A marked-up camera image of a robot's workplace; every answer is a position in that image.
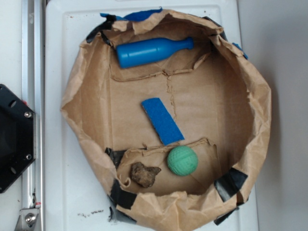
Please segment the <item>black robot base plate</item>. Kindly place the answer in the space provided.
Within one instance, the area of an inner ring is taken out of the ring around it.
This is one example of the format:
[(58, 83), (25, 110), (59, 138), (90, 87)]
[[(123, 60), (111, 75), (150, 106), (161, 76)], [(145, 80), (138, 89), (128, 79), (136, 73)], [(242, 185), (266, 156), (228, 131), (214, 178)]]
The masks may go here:
[(0, 85), (0, 192), (4, 193), (33, 163), (35, 113)]

